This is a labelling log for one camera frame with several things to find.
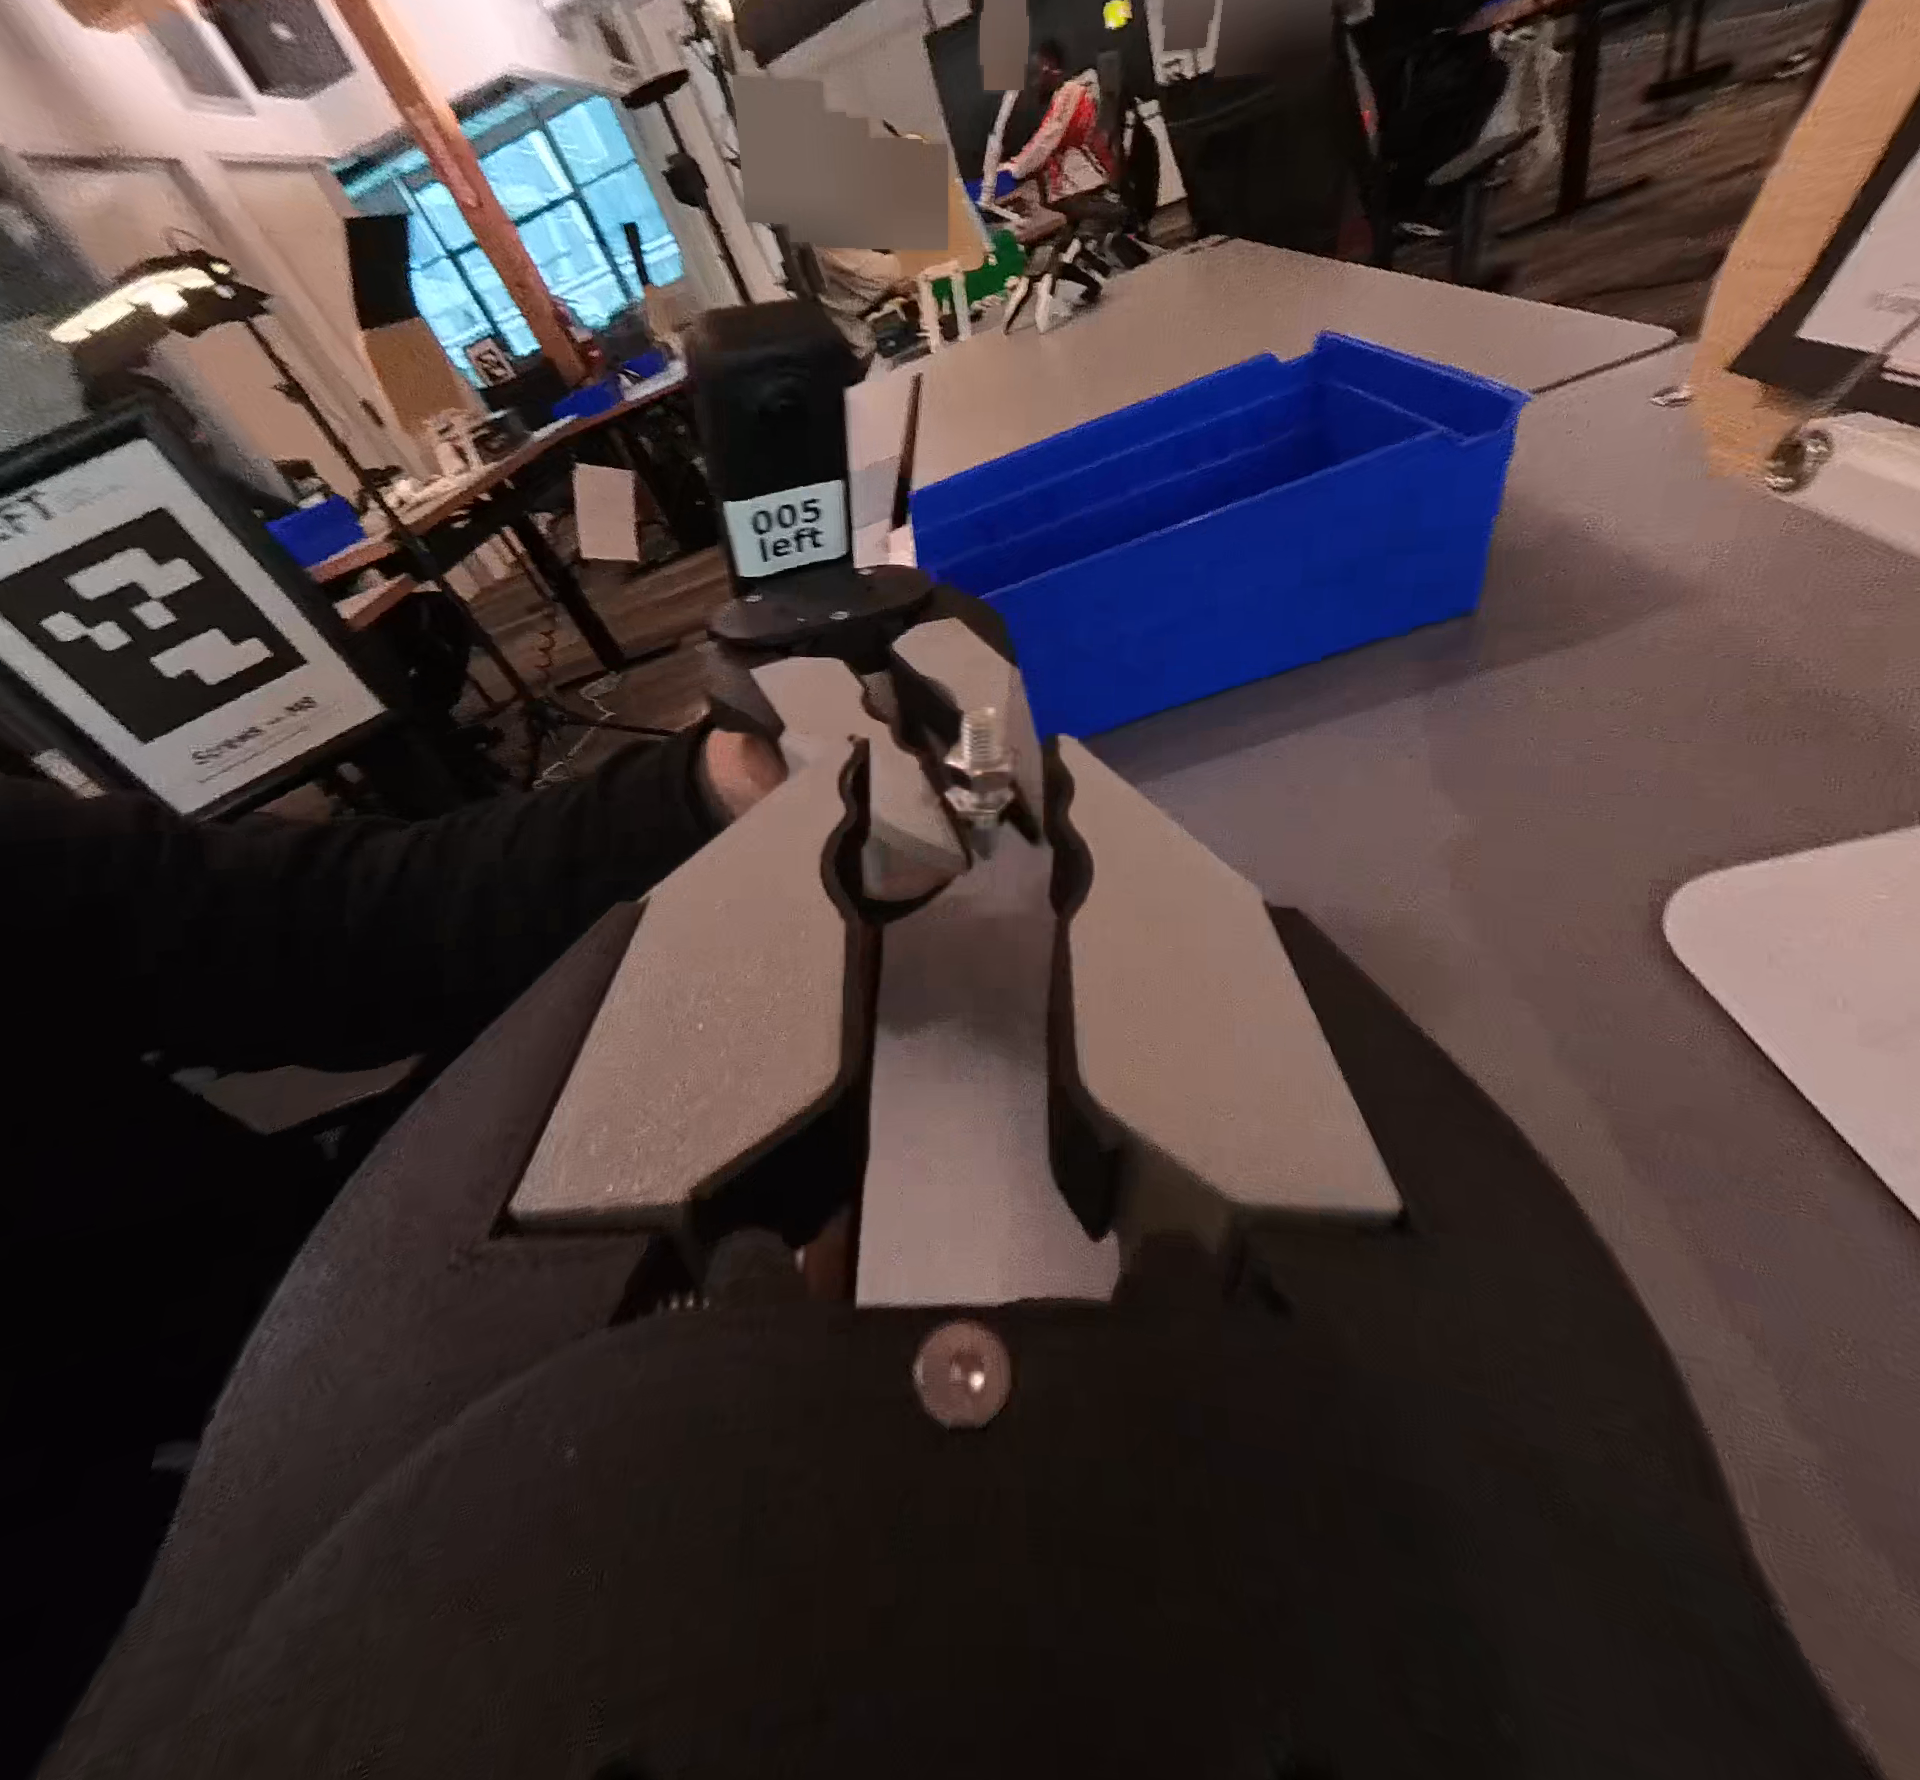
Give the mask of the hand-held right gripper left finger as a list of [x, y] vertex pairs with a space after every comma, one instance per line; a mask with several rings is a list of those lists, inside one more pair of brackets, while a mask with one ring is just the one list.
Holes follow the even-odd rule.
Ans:
[[867, 741], [822, 741], [643, 902], [505, 1204], [527, 1238], [768, 1231], [853, 1208], [877, 934], [851, 895]]

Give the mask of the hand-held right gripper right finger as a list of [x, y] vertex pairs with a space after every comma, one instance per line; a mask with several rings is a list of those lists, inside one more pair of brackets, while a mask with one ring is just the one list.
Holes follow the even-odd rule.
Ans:
[[1047, 1163], [1090, 1239], [1405, 1215], [1260, 890], [1082, 741], [1047, 747]]

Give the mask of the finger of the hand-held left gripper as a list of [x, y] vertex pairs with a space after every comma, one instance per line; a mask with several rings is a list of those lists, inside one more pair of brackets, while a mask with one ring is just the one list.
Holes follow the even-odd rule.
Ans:
[[789, 769], [867, 747], [867, 824], [861, 895], [869, 904], [925, 904], [968, 872], [968, 849], [947, 818], [921, 756], [867, 704], [864, 679], [838, 659], [754, 666]]
[[1001, 830], [1024, 842], [1044, 841], [1044, 746], [1019, 666], [958, 620], [907, 628], [884, 666], [861, 675], [867, 704], [921, 756], [941, 796], [941, 760], [966, 710], [1001, 708], [1016, 752], [1019, 807]]

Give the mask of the silver hex bolt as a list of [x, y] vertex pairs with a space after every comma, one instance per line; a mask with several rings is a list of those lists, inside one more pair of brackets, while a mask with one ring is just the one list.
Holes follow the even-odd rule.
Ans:
[[[1001, 741], [1014, 747], [1014, 741], [1010, 741], [1010, 723], [1007, 723], [1007, 710], [1001, 710], [1001, 708], [974, 708], [974, 710], [966, 710], [963, 722], [958, 722], [955, 741], [958, 741], [966, 730], [979, 730], [979, 734], [1001, 739]], [[999, 796], [999, 799], [996, 799], [996, 796], [990, 796], [990, 799], [968, 799], [966, 791], [953, 790], [953, 786], [947, 786], [947, 775], [941, 770], [941, 799], [944, 799], [944, 807], [947, 807], [947, 815], [953, 815], [953, 824], [955, 824], [955, 833], [968, 842], [968, 852], [972, 852], [974, 859], [982, 859], [982, 855], [993, 855], [993, 846], [996, 846], [999, 830], [1010, 824], [1010, 815], [1014, 815], [1016, 807], [1019, 807], [1019, 775], [1016, 775], [1016, 786], [1014, 786], [1010, 796]]]

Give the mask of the person's left forearm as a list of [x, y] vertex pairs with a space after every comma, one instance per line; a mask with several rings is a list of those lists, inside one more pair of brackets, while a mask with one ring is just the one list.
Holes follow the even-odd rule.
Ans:
[[348, 1074], [452, 1050], [716, 841], [715, 734], [420, 824], [193, 824], [8, 783], [2, 1067]]

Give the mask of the person's left hand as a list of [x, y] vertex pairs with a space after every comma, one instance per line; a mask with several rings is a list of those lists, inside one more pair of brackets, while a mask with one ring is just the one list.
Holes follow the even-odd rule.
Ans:
[[716, 830], [737, 826], [789, 783], [789, 765], [768, 739], [709, 727], [698, 756], [699, 799]]

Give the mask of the white paper sheet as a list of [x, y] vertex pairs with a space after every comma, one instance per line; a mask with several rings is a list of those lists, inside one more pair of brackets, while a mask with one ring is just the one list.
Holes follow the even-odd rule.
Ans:
[[589, 564], [637, 567], [643, 560], [643, 482], [624, 466], [579, 464], [570, 469], [570, 515], [579, 551]]

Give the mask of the black floor lamp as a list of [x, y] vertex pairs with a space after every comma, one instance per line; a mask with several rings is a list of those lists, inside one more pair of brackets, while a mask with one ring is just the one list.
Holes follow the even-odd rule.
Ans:
[[689, 89], [689, 70], [684, 66], [684, 70], [643, 79], [637, 89], [622, 92], [617, 106], [622, 106], [622, 111], [629, 111], [637, 118], [652, 116], [657, 126], [667, 134], [667, 139], [669, 139], [669, 153], [661, 158], [667, 192], [674, 194], [674, 200], [680, 209], [689, 209], [708, 220], [708, 236], [716, 250], [719, 265], [726, 269], [726, 278], [733, 281], [733, 297], [740, 302], [754, 302], [748, 276], [737, 265], [732, 236], [719, 225], [715, 192], [708, 184], [708, 168], [692, 158], [692, 150], [684, 137], [680, 116], [674, 111], [675, 96], [686, 92], [686, 89]]

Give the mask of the wooden top desk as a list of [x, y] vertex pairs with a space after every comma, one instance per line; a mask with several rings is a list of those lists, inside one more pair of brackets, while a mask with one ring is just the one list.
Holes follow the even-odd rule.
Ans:
[[622, 381], [622, 390], [624, 400], [613, 416], [544, 426], [502, 458], [437, 477], [412, 499], [377, 498], [375, 521], [364, 528], [366, 544], [306, 567], [306, 575], [327, 588], [348, 588], [366, 571], [383, 581], [408, 579], [447, 588], [455, 567], [493, 539], [505, 539], [548, 602], [570, 621], [594, 673], [624, 673], [674, 656], [675, 635], [652, 646], [622, 641], [579, 575], [579, 564], [589, 564], [570, 515], [570, 469], [579, 464], [624, 466], [640, 477], [643, 560], [637, 567], [699, 555], [715, 521], [689, 438], [686, 364], [674, 359], [657, 376]]

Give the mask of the black white tabletop object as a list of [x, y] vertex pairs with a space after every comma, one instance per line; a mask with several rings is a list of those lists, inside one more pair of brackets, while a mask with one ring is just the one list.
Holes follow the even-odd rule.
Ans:
[[1030, 319], [1035, 333], [1050, 333], [1098, 306], [1109, 278], [1110, 269], [1078, 243], [1035, 252], [1001, 297], [999, 333], [1014, 333], [1024, 319]]

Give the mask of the pale wooden board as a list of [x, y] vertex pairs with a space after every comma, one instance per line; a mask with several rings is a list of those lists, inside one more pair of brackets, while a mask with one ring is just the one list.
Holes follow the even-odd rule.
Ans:
[[479, 416], [484, 400], [455, 371], [436, 330], [420, 319], [364, 327], [361, 348], [398, 428], [413, 438], [444, 416]]

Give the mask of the white document stand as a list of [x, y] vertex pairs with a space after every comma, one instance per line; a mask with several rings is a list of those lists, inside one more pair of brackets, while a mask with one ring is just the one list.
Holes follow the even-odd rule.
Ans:
[[[1802, 516], [1892, 555], [1892, 606], [1918, 632], [1918, 428], [1843, 417], [1808, 432]], [[1666, 909], [1668, 950], [1918, 1212], [1918, 741], [1901, 826], [1705, 872]]]

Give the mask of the framed marker sign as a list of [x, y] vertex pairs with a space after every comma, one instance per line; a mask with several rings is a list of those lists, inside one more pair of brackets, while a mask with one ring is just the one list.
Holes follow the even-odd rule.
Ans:
[[189, 818], [304, 786], [394, 727], [349, 624], [160, 416], [2, 452], [2, 700]]

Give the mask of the person's left leg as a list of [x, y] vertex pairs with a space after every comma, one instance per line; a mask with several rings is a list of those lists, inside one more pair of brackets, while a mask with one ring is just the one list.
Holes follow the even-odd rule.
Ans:
[[2, 1093], [2, 1776], [139, 1603], [214, 1402], [420, 1076], [262, 1134], [144, 1057]]

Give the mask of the black wall monitor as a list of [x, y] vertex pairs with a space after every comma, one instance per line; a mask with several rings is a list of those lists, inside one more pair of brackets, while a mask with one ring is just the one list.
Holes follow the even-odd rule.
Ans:
[[[1034, 42], [1050, 37], [1068, 53], [1068, 72], [1086, 72], [1106, 54], [1119, 54], [1126, 96], [1140, 106], [1160, 99], [1149, 0], [1026, 0], [1026, 15]], [[982, 173], [984, 139], [1001, 102], [1001, 92], [982, 83], [979, 21], [982, 0], [972, 0], [966, 17], [925, 36], [947, 145], [966, 182]]]

